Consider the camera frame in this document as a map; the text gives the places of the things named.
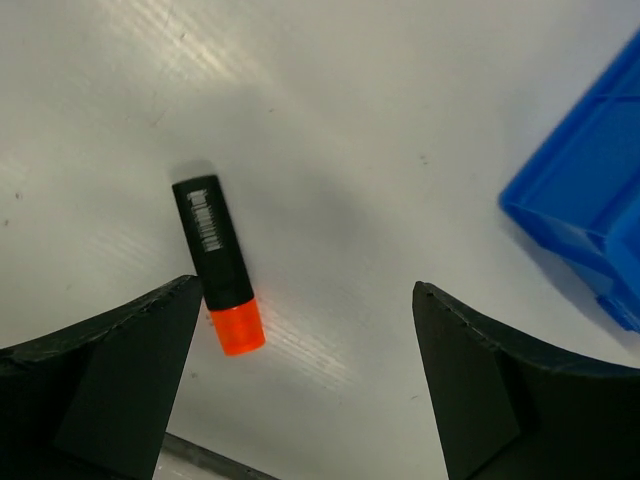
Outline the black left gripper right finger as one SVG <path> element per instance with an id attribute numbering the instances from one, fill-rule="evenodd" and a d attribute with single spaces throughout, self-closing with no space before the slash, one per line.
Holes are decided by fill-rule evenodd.
<path id="1" fill-rule="evenodd" d="M 635 479 L 639 372 L 481 314 L 433 284 L 412 310 L 452 479 Z"/>

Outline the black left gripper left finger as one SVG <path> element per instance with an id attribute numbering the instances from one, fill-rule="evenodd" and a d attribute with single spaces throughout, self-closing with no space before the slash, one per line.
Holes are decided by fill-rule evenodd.
<path id="1" fill-rule="evenodd" d="M 152 478 L 201 298 L 184 275 L 2 349 L 2 478 Z"/>

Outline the orange highlighter marker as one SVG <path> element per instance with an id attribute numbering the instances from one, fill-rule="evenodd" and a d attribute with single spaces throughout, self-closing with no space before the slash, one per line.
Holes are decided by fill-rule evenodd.
<path id="1" fill-rule="evenodd" d="M 186 179 L 172 192 L 224 354 L 259 349 L 266 342 L 262 319 L 219 177 Z"/>

